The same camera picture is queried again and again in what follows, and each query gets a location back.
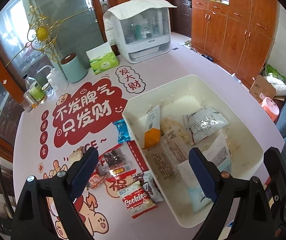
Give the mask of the mint green canister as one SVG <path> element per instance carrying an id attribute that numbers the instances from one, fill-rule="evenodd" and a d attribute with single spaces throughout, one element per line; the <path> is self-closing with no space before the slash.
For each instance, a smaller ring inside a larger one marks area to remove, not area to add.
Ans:
<path id="1" fill-rule="evenodd" d="M 70 53 L 61 59 L 61 67 L 69 83 L 81 81 L 87 74 L 75 53 Z"/>

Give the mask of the orange wooden wall cabinet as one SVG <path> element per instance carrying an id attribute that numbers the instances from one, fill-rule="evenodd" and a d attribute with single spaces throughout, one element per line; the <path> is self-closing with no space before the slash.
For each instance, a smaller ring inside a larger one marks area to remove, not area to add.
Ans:
<path id="1" fill-rule="evenodd" d="M 191 45 L 251 87 L 272 47 L 276 0 L 191 0 Z"/>

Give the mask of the glass door with gold ornament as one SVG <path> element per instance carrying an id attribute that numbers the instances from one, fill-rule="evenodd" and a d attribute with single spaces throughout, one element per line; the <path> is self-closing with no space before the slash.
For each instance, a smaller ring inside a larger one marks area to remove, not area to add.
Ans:
<path id="1" fill-rule="evenodd" d="M 23 76 L 47 83 L 50 65 L 75 53 L 89 70 L 86 51 L 104 42 L 104 0 L 9 0 L 0 10 L 0 139 L 13 145 L 20 117 L 29 106 Z"/>

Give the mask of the brown cardboard box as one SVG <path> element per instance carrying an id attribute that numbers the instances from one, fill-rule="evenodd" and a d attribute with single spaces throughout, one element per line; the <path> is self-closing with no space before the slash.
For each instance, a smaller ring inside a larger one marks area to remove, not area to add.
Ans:
<path id="1" fill-rule="evenodd" d="M 265 76 L 257 75 L 254 83 L 252 84 L 249 93 L 261 103 L 265 97 L 270 97 L 274 99 L 276 96 L 276 90 L 266 79 Z"/>

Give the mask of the red cookies packet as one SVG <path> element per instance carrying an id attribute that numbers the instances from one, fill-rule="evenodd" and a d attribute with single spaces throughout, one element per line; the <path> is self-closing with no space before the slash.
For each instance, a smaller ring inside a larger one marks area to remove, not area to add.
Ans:
<path id="1" fill-rule="evenodd" d="M 133 219 L 157 208 L 139 181 L 119 190 L 118 194 Z"/>

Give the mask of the red cartoon table mat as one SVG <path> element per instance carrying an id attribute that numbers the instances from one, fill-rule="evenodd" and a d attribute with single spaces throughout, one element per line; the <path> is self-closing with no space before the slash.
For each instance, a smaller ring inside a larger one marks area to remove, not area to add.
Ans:
<path id="1" fill-rule="evenodd" d="M 122 118 L 129 99 L 159 84 L 151 67 L 123 65 L 73 88 L 37 117 L 36 146 L 26 160 L 26 169 L 36 172 L 38 178 L 51 178 L 67 169 L 77 149 L 97 149 L 103 166 L 107 166 L 104 154 L 112 148 L 125 159 L 101 185 L 96 185 L 99 175 L 94 173 L 90 187 L 74 200 L 78 215 L 95 239 L 152 238 L 151 212 L 134 219 L 118 195 L 146 163 L 134 141 L 118 141 L 115 122 Z"/>

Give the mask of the clear bag of beige snacks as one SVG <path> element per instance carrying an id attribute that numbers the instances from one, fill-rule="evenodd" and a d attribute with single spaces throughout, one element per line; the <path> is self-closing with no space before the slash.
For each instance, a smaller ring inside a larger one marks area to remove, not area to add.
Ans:
<path id="1" fill-rule="evenodd" d="M 168 135 L 173 132 L 177 137 L 180 137 L 184 143 L 190 144 L 190 138 L 186 128 L 179 123 L 173 116 L 167 116 L 161 119 L 160 127 L 164 134 Z"/>

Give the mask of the clear bottle green label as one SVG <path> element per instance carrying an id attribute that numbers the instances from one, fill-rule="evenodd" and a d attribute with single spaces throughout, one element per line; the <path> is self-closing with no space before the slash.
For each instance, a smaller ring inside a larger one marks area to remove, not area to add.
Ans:
<path id="1" fill-rule="evenodd" d="M 25 74 L 23 79 L 25 81 L 26 88 L 31 96 L 36 100 L 36 102 L 41 103 L 46 94 L 42 90 L 39 82 L 34 77 L 28 76 L 28 74 Z"/>

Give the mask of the white countertop dish cabinet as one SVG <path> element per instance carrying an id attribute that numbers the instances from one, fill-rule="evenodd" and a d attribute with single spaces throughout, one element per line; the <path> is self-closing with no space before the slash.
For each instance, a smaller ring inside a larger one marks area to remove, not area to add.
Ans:
<path id="1" fill-rule="evenodd" d="M 107 41 L 130 63 L 168 53 L 169 9 L 174 8 L 166 0 L 131 0 L 111 7 L 103 15 Z"/>

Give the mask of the blue foil snack packet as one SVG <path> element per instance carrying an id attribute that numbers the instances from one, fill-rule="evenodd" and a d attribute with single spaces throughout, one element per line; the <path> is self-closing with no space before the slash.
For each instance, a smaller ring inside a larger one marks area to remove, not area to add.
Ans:
<path id="1" fill-rule="evenodd" d="M 127 128 L 127 124 L 124 119 L 114 121 L 113 124 L 116 126 L 118 130 L 118 143 L 119 144 L 134 140 L 134 136 Z"/>

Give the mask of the dark red dates packet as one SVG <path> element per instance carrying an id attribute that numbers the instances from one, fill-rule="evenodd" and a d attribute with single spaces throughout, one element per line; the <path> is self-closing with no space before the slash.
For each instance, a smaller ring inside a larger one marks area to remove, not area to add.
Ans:
<path id="1" fill-rule="evenodd" d="M 133 170 L 120 147 L 114 147 L 99 156 L 96 171 L 100 176 L 117 177 Z"/>

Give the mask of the large white snack bag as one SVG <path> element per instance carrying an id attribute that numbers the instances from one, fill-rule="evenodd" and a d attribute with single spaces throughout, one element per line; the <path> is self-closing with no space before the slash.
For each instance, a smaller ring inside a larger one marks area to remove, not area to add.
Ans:
<path id="1" fill-rule="evenodd" d="M 200 110 L 183 115 L 183 123 L 194 144 L 213 135 L 229 124 L 228 120 L 213 107 L 205 106 Z"/>

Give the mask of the orange white snack bag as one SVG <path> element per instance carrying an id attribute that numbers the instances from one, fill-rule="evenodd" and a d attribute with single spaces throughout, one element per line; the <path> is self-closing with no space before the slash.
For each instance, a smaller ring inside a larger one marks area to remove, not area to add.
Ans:
<path id="1" fill-rule="evenodd" d="M 160 142 L 160 105 L 155 105 L 148 113 L 146 130 L 144 133 L 144 150 L 149 149 Z"/>

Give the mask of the green tissue box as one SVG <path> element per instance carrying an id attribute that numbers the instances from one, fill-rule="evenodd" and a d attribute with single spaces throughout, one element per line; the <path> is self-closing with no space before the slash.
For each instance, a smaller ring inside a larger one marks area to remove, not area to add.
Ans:
<path id="1" fill-rule="evenodd" d="M 118 58 L 112 50 L 109 42 L 86 51 L 86 55 L 89 58 L 90 67 L 95 75 L 119 65 Z"/>

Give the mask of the pink plastic stool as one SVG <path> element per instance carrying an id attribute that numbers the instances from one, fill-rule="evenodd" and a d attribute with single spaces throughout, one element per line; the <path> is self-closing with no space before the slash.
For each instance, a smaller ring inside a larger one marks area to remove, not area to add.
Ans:
<path id="1" fill-rule="evenodd" d="M 266 114 L 270 117 L 270 119 L 275 122 L 279 116 L 279 107 L 276 105 L 276 103 L 267 96 L 263 99 L 260 105 Z"/>

